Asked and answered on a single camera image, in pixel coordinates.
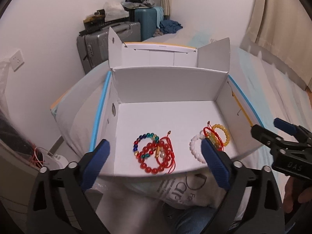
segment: teal suitcase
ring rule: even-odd
[[[153,37],[156,32],[157,12],[155,9],[135,9],[135,22],[141,24],[141,41],[147,40]]]

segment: red string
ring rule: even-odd
[[[220,136],[218,135],[218,133],[216,131],[214,131],[214,129],[210,125],[210,121],[208,121],[207,127],[204,127],[204,129],[203,129],[205,137],[208,137],[209,135],[207,134],[206,129],[208,129],[211,133],[213,133],[216,136],[216,138],[218,139],[218,141],[219,141],[219,148],[217,148],[217,150],[218,151],[224,151],[224,144],[223,144]]]
[[[167,172],[167,174],[170,174],[174,171],[174,169],[176,168],[176,162],[174,160],[174,150],[173,150],[173,147],[172,147],[172,143],[171,143],[171,140],[169,138],[169,134],[171,133],[171,131],[168,132],[167,136],[164,136],[162,138],[160,138],[160,140],[166,140],[167,144],[169,145],[169,149],[171,150],[171,154],[170,154],[170,157],[171,157],[171,162],[170,162],[170,165],[166,168],[169,168],[169,171]],[[159,162],[158,160],[158,157],[156,158],[156,161],[159,165],[161,165],[161,163]]]

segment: white cardboard box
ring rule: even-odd
[[[189,149],[191,139],[207,121],[230,131],[231,140],[225,147],[230,158],[260,147],[250,134],[251,125],[259,124],[259,118],[228,75],[228,38],[198,49],[122,43],[110,28],[109,66],[96,145],[107,139],[110,156],[100,176],[155,177],[140,169],[133,142],[145,133],[163,137],[169,130],[176,161],[173,174],[207,168]],[[141,141],[139,150],[148,142]],[[153,156],[146,163],[158,167]]]

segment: yellow edge strip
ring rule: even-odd
[[[235,94],[234,94],[234,92],[233,92],[233,91],[232,91],[232,95],[233,95],[233,97],[235,98],[235,100],[236,100],[236,102],[237,102],[237,104],[238,104],[239,108],[242,110],[242,112],[244,113],[245,117],[247,118],[247,120],[248,120],[248,122],[249,122],[250,126],[252,127],[252,126],[253,126],[253,124],[252,124],[251,119],[248,117],[248,115],[247,115],[246,111],[244,110],[244,108],[243,108],[243,106],[241,105],[241,103],[239,103],[239,101],[238,101],[238,99],[237,99],[237,97],[235,96]]]
[[[65,94],[68,92],[69,90],[67,90],[62,96],[60,96],[51,106],[50,106],[50,110],[52,110],[54,107],[57,106],[58,103],[60,103],[60,101],[62,100],[62,98],[65,96]]]
[[[168,44],[168,43],[156,43],[156,42],[124,42],[124,43],[125,44],[157,44],[157,45],[180,46],[180,47],[196,49],[196,47],[192,47],[192,46],[183,46],[183,45]]]

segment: beaded bracelet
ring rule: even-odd
[[[222,142],[222,139],[219,137],[217,132],[214,130],[215,128],[219,128],[224,132],[224,134],[226,136],[226,142],[225,143]],[[215,124],[215,125],[211,126],[210,121],[208,121],[207,127],[204,127],[204,129],[198,135],[194,136],[191,139],[191,142],[190,142],[191,153],[194,155],[194,157],[199,162],[204,163],[204,164],[206,164],[204,157],[195,150],[195,142],[199,139],[203,140],[205,138],[208,138],[212,142],[212,144],[216,147],[217,150],[223,151],[224,147],[227,146],[230,142],[230,133],[228,132],[228,130],[224,126],[222,126],[220,124]]]
[[[174,153],[172,149],[171,140],[169,138],[169,134],[171,132],[169,131],[167,136],[159,139],[157,135],[154,133],[147,133],[144,135],[140,135],[137,140],[134,142],[133,146],[133,152],[135,153],[136,158],[138,159],[138,162],[141,164],[140,168],[144,169],[147,173],[157,174],[158,172],[164,171],[165,168],[170,168],[169,172],[174,170],[175,168],[175,161],[174,161]],[[148,143],[145,147],[143,147],[142,151],[138,151],[138,143],[145,138],[151,138],[153,141],[152,143]],[[154,154],[154,151],[156,151],[155,158],[157,163],[159,164],[158,168],[151,168],[148,167],[146,163],[144,163],[145,159],[150,157],[152,154]],[[163,162],[160,163],[158,157],[163,158]]]
[[[230,133],[229,131],[223,126],[223,125],[220,125],[220,124],[214,124],[212,126],[212,129],[215,130],[215,129],[221,129],[224,134],[225,134],[225,137],[226,137],[226,141],[224,143],[224,147],[227,146],[229,143],[230,143]]]

